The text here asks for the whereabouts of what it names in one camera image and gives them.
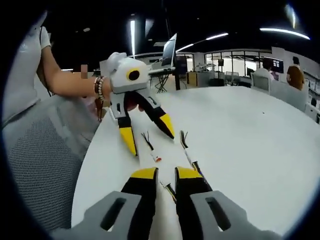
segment round table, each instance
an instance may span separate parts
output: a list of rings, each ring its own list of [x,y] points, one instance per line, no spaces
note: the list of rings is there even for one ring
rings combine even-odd
[[[86,209],[120,191],[139,168],[156,166],[159,177],[175,182],[174,168],[189,167],[179,131],[207,181],[246,210],[261,230],[287,233],[310,207],[320,179],[320,126],[298,109],[245,87],[207,87],[157,95],[171,116],[172,141],[148,116],[130,112],[139,157],[125,146],[107,114],[89,146],[77,180],[71,225]],[[141,133],[162,158],[154,162]],[[182,239],[175,204],[157,187],[151,239]]]

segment computer screen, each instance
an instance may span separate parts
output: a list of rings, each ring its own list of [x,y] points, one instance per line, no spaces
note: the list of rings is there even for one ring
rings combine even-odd
[[[284,73],[284,61],[272,57],[265,57],[266,59],[272,60],[271,71],[283,74]]]
[[[174,65],[174,53],[176,50],[176,40],[177,40],[177,34],[173,35],[167,41],[163,48],[163,54],[162,54],[162,66],[171,66]]]
[[[251,69],[249,67],[246,68],[246,75],[247,76],[251,77],[251,74],[254,73],[254,72],[255,72],[255,70],[253,70],[253,69]]]

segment fluorescent light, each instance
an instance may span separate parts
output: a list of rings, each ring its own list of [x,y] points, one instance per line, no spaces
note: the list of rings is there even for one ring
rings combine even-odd
[[[191,43],[191,44],[189,44],[189,45],[187,45],[187,46],[184,46],[184,47],[182,47],[182,48],[180,48],[180,49],[178,49],[177,51],[175,51],[176,53],[177,52],[180,52],[181,50],[183,50],[183,49],[186,49],[186,48],[189,48],[189,47],[191,47],[191,46],[193,46],[194,44],[193,43]]]
[[[284,29],[279,29],[279,28],[260,28],[261,31],[266,31],[266,32],[278,32],[278,33],[284,33],[284,34],[292,34],[296,35],[298,37],[302,37],[304,39],[310,40],[310,38],[306,35],[303,35],[301,33],[295,32],[295,31],[289,31],[289,30],[284,30]]]
[[[293,28],[295,29],[296,28],[296,15],[295,15],[294,11],[292,12],[292,25],[293,25]]]
[[[135,42],[135,20],[130,22],[130,29],[131,29],[131,48],[132,48],[132,55],[133,57],[136,55],[136,42]]]
[[[214,36],[208,37],[205,40],[217,39],[217,38],[221,38],[221,37],[224,37],[224,36],[227,36],[227,35],[229,35],[229,33],[226,32],[226,33],[222,33],[222,34],[219,34],[219,35],[214,35]]]

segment gray gripper base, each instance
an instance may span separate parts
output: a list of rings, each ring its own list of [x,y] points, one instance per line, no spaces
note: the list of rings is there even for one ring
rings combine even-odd
[[[71,229],[57,229],[51,235],[55,240],[127,240],[132,218],[141,196],[113,191],[90,207],[84,219]],[[102,223],[114,218],[115,205],[121,206],[110,231]]]
[[[253,226],[248,221],[246,211],[220,191],[196,193],[190,197],[201,223],[204,240],[282,239],[272,231],[262,231]],[[225,228],[223,231],[219,230],[217,221],[220,222],[220,225],[223,222]]]

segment gray chair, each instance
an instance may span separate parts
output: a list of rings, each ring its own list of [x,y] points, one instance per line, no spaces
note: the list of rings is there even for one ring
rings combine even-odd
[[[271,91],[271,81],[267,77],[259,76],[256,74],[251,74],[252,83],[251,88],[266,94],[270,94]]]
[[[225,79],[231,85],[237,84],[238,81],[240,80],[239,73],[235,71],[226,71]]]
[[[98,125],[80,98],[53,96],[2,131],[19,193],[49,232],[71,227],[78,175]]]
[[[290,104],[302,112],[305,112],[308,94],[309,87],[305,84],[302,90],[298,90],[286,82],[276,80],[271,82],[271,96]]]
[[[317,109],[315,106],[312,106],[311,104],[307,103],[305,105],[304,113],[312,118],[313,121],[315,121],[317,124],[320,124],[320,110]]]

